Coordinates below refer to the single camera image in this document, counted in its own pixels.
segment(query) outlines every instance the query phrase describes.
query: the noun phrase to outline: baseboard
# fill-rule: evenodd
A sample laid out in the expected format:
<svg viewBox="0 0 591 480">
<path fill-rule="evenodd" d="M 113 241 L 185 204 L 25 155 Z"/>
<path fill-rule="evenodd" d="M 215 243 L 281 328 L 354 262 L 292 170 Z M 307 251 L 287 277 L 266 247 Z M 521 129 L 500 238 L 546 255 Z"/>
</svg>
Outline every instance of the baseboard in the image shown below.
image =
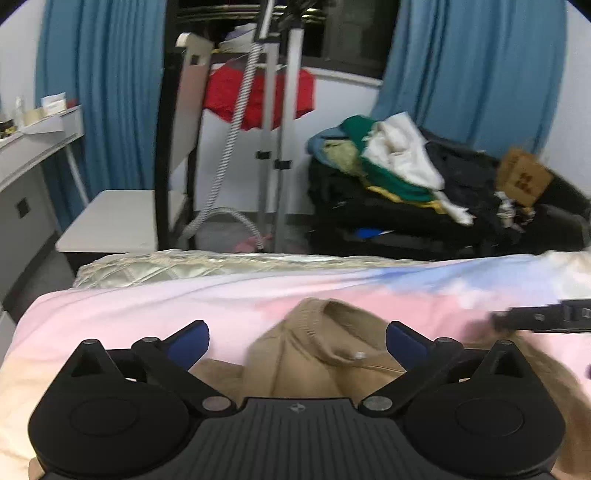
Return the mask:
<svg viewBox="0 0 591 480">
<path fill-rule="evenodd" d="M 258 217 L 257 212 L 240 212 L 240 213 L 243 214 L 246 218 L 248 218 L 251 222 L 254 222 L 254 223 L 257 222 L 257 217 Z M 273 223 L 274 218 L 275 218 L 274 213 L 267 213 L 267 223 Z M 311 225 L 311 220 L 312 220 L 312 215 L 308 215 L 306 213 L 288 213 L 285 216 L 285 222 L 288 225 L 306 225 L 307 226 L 307 225 Z M 238 220 L 236 220 L 231 215 L 223 214 L 223 215 L 216 215 L 215 217 L 212 217 L 211 221 L 223 222 L 223 223 L 235 223 Z"/>
<path fill-rule="evenodd" d="M 47 241 L 43 244 L 40 250 L 35 254 L 33 259 L 28 263 L 22 273 L 18 276 L 16 282 L 12 285 L 6 296 L 2 300 L 2 307 L 7 312 L 12 311 L 15 306 L 18 296 L 21 294 L 22 289 L 25 287 L 27 282 L 31 279 L 33 274 L 41 266 L 43 261 L 49 256 L 56 246 L 56 242 L 59 239 L 57 232 L 53 232 Z"/>
</svg>

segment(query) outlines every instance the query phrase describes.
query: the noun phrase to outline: white chair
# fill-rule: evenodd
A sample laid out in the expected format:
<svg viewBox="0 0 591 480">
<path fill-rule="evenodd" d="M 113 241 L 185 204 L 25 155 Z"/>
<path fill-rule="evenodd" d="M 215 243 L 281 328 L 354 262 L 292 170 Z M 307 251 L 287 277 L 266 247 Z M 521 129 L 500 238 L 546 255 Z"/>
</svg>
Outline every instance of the white chair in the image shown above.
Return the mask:
<svg viewBox="0 0 591 480">
<path fill-rule="evenodd" d="M 173 248 L 193 219 L 197 148 L 213 44 L 179 36 L 164 56 L 154 158 L 154 190 L 105 190 L 56 243 L 75 272 L 109 254 Z M 171 173 L 187 159 L 186 190 L 170 191 Z"/>
</svg>

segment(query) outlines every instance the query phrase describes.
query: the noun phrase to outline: cardboard box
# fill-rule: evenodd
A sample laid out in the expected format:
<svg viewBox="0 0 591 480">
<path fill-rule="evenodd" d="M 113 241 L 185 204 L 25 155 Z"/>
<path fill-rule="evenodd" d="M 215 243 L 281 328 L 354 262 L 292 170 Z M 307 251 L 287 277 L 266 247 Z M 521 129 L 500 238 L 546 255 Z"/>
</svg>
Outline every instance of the cardboard box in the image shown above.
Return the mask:
<svg viewBox="0 0 591 480">
<path fill-rule="evenodd" d="M 531 207 L 552 181 L 553 175 L 535 155 L 510 148 L 496 171 L 496 188 L 517 203 Z"/>
</svg>

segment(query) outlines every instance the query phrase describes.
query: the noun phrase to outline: tan garment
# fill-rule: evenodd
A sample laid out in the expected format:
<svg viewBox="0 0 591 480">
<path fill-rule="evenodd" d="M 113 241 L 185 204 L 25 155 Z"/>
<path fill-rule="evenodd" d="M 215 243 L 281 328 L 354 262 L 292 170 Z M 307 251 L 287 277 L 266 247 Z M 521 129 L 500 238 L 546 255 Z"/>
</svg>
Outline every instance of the tan garment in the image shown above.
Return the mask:
<svg viewBox="0 0 591 480">
<path fill-rule="evenodd" d="M 357 404 L 404 372 L 386 351 L 386 326 L 345 303 L 305 299 L 253 343 L 244 367 L 204 359 L 190 372 L 239 405 L 245 397 L 348 397 Z M 490 348 L 499 338 L 467 346 Z M 502 338 L 517 344 L 565 419 L 553 473 L 561 480 L 591 480 L 591 405 L 578 380 L 518 335 Z"/>
</svg>

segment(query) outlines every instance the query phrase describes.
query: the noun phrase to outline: stool seat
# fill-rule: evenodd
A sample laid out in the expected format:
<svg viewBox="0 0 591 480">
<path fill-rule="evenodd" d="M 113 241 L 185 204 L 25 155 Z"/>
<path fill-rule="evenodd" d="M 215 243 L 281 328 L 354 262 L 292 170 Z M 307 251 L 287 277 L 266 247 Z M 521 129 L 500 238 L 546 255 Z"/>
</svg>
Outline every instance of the stool seat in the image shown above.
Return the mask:
<svg viewBox="0 0 591 480">
<path fill-rule="evenodd" d="M 186 196 L 168 194 L 172 229 Z M 63 253 L 151 253 L 158 249 L 153 190 L 105 190 L 74 220 L 56 243 Z"/>
</svg>

